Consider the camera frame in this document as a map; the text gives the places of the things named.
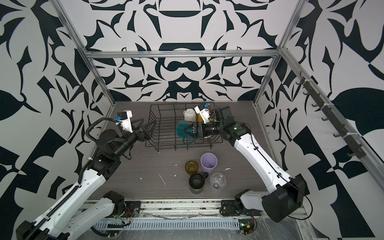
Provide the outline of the lilac plastic cup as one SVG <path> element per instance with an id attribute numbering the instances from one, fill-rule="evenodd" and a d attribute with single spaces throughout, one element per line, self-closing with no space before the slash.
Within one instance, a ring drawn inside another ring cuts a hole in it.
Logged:
<path id="1" fill-rule="evenodd" d="M 214 154 L 205 153 L 201 156 L 201 167 L 204 173 L 208 173 L 210 175 L 217 165 L 218 159 Z"/>

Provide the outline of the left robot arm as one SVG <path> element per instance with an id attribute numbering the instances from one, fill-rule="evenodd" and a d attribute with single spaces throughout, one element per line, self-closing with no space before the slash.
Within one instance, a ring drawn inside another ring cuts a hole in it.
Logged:
<path id="1" fill-rule="evenodd" d="M 86 130 L 86 136 L 97 149 L 79 173 L 72 187 L 47 211 L 33 222 L 24 221 L 16 229 L 18 240 L 76 240 L 97 222 L 111 215 L 120 216 L 124 197 L 110 191 L 96 204 L 79 215 L 76 212 L 85 201 L 101 187 L 121 164 L 121 157 L 136 142 L 150 140 L 156 121 L 143 123 L 137 119 L 100 118 Z"/>

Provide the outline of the cream faceted cup teal base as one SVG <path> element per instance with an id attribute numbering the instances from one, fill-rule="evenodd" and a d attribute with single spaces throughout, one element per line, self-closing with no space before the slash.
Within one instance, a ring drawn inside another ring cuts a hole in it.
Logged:
<path id="1" fill-rule="evenodd" d="M 184 145 L 191 145 L 195 142 L 195 130 L 194 130 L 194 122 L 191 121 L 179 121 L 176 127 L 176 134 L 178 137 L 182 138 L 182 143 Z"/>

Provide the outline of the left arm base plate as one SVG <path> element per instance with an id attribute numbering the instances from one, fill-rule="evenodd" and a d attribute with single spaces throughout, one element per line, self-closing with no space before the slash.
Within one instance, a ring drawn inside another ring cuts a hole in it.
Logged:
<path id="1" fill-rule="evenodd" d="M 141 201 L 124 201 L 118 206 L 118 215 L 124 218 L 132 218 L 141 212 Z"/>

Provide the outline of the cream ceramic mug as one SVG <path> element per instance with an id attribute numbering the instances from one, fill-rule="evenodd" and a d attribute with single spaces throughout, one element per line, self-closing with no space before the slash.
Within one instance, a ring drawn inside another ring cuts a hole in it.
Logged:
<path id="1" fill-rule="evenodd" d="M 197 121 L 197 116 L 196 116 L 196 112 L 194 109 L 186 109 L 183 112 L 183 115 L 184 115 L 185 121 L 189 121 L 189 122 L 196 122 Z"/>

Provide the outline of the amber glass cup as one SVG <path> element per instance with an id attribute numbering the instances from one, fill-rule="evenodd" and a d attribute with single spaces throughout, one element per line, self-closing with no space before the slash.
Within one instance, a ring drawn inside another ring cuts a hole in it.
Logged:
<path id="1" fill-rule="evenodd" d="M 185 164 L 185 170 L 186 170 L 188 176 L 191 176 L 191 175 L 198 172 L 199 164 L 196 161 L 188 161 Z"/>

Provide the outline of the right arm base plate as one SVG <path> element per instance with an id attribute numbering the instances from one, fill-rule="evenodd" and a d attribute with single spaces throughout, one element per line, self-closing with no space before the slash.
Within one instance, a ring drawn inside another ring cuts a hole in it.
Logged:
<path id="1" fill-rule="evenodd" d="M 237 200 L 221 200 L 220 214 L 224 217 L 261 216 L 261 211 L 248 210 Z"/>

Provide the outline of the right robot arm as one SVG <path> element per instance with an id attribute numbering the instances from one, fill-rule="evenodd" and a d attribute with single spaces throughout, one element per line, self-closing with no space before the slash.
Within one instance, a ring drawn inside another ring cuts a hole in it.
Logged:
<path id="1" fill-rule="evenodd" d="M 279 223 L 303 205 L 305 180 L 284 171 L 257 142 L 251 128 L 235 120 L 230 107 L 210 110 L 207 104 L 200 104 L 194 111 L 203 120 L 179 121 L 177 135 L 188 140 L 221 136 L 247 159 L 265 184 L 267 192 L 263 194 L 251 190 L 240 194 L 243 208 L 265 212 L 271 220 Z"/>

